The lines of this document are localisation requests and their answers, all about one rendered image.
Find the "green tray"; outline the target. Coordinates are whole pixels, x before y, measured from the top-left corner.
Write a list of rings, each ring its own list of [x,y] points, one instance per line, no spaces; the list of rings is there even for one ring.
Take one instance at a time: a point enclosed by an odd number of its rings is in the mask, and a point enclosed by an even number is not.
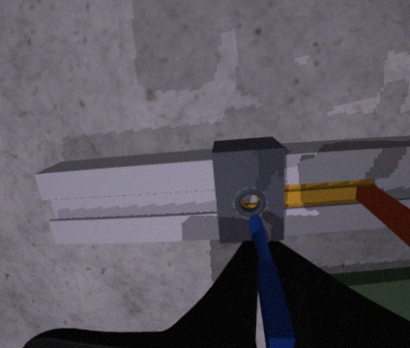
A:
[[[329,275],[410,321],[410,267]]]

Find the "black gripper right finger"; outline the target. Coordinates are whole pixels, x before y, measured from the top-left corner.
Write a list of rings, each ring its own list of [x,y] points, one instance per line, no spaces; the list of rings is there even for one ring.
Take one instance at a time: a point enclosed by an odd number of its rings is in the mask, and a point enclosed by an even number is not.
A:
[[[268,243],[278,267],[293,348],[410,348],[410,321],[356,293],[279,240]]]

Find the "blue pin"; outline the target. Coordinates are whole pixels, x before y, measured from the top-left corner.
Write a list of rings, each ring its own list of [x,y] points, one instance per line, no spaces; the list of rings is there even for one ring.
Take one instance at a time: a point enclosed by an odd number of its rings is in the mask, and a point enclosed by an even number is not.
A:
[[[262,217],[249,217],[251,240],[258,247],[258,293],[267,348],[293,348],[295,335],[289,317],[285,293],[278,278],[278,267],[272,262]]]

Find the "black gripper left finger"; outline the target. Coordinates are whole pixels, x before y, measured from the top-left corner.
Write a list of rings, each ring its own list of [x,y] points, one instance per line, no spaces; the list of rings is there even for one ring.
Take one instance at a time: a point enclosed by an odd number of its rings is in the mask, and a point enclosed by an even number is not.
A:
[[[200,302],[163,332],[53,329],[23,348],[256,348],[258,247],[244,241]]]

